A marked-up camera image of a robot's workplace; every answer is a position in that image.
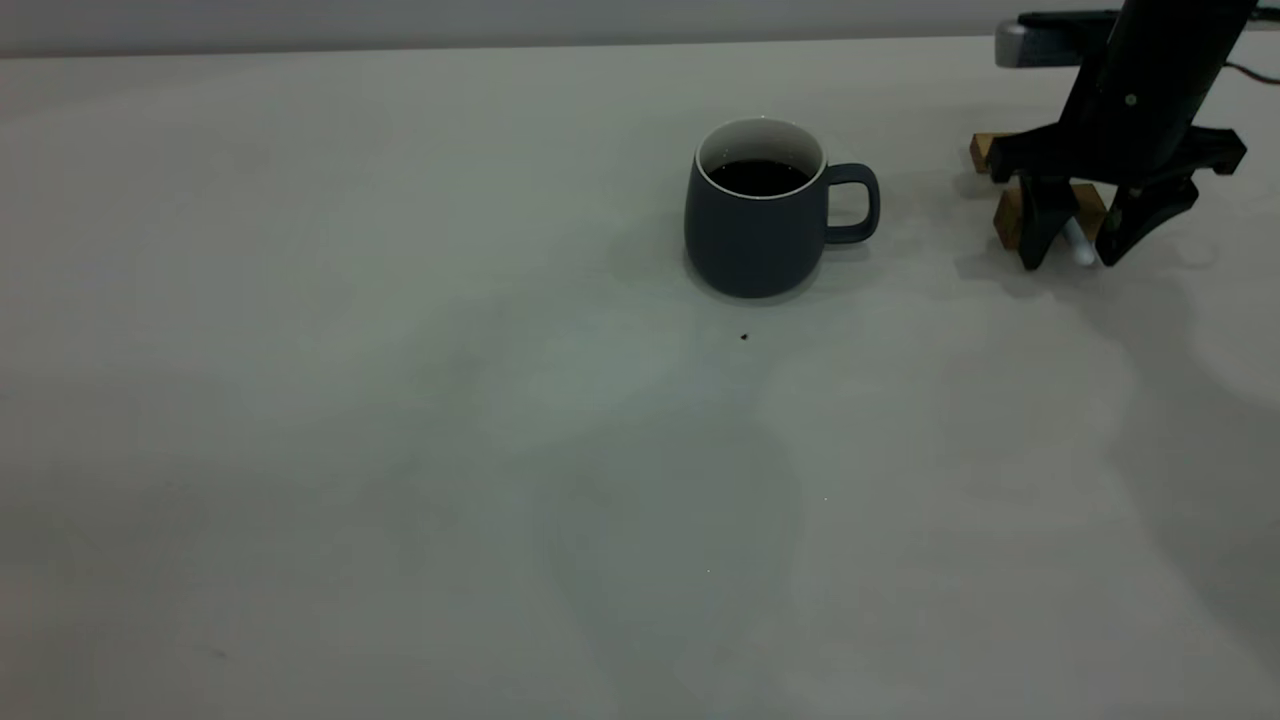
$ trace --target robotic arm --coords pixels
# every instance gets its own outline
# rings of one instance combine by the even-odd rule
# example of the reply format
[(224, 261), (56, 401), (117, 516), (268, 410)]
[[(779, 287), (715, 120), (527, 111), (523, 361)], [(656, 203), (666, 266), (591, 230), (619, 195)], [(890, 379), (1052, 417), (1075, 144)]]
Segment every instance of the robotic arm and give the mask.
[(997, 31), (1002, 67), (1080, 65), (1059, 120), (997, 138), (996, 182), (1019, 176), (1028, 270), (1079, 211), (1071, 178), (1119, 187), (1096, 250), (1115, 265), (1199, 197), (1192, 173), (1233, 174), (1245, 147), (1192, 124), (1258, 0), (1126, 0), (1120, 12), (1030, 13)]

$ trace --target white cylindrical object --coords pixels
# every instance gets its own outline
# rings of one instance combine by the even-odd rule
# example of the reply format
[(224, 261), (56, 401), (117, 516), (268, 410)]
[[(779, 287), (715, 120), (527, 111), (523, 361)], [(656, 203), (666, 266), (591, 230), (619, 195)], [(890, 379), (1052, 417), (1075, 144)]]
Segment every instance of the white cylindrical object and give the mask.
[(1076, 265), (1088, 268), (1098, 261), (1098, 255), (1093, 251), (1093, 246), (1089, 245), (1089, 238), (1085, 237), (1084, 228), (1080, 227), (1079, 220), (1075, 218), (1068, 220), (1062, 225), (1062, 237), (1071, 245), (1071, 256), (1075, 258)]

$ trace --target mug handle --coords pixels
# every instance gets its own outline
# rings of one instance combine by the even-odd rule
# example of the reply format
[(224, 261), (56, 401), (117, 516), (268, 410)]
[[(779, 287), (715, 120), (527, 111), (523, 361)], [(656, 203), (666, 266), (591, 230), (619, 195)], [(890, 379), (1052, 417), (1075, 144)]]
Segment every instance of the mug handle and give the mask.
[(829, 188), (833, 184), (846, 184), (856, 182), (867, 186), (867, 219), (856, 225), (827, 227), (827, 242), (831, 245), (845, 245), (861, 242), (876, 232), (879, 225), (879, 182), (876, 173), (867, 165), (850, 163), (847, 165), (832, 165), (827, 168), (823, 179)]

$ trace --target tabletop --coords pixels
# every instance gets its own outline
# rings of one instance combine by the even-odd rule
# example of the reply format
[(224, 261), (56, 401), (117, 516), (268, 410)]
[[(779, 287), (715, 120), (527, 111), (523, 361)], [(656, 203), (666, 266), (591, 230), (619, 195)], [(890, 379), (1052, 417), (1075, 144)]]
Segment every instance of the tabletop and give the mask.
[[(1280, 36), (1236, 60), (1280, 70)], [(1000, 249), (991, 38), (0, 63), (0, 714), (1280, 712), (1280, 92), (1112, 269)], [(799, 122), (883, 218), (684, 259)], [(837, 192), (838, 222), (859, 210)]]

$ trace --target cable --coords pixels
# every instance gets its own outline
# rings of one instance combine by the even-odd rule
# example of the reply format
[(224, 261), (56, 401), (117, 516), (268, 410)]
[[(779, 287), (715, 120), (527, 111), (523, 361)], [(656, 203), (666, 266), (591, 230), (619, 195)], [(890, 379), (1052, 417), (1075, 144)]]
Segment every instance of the cable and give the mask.
[(1222, 67), (1224, 68), (1231, 68), (1233, 70), (1240, 70), (1242, 73), (1244, 73), (1244, 77), (1247, 77), (1249, 79), (1256, 79), (1256, 81), (1258, 81), (1261, 83), (1280, 85), (1280, 78), (1265, 76), (1265, 74), (1262, 74), (1262, 73), (1260, 73), (1257, 70), (1251, 70), (1249, 68), (1245, 68), (1244, 65), (1240, 65), (1240, 64), (1236, 64), (1236, 63), (1228, 61)]

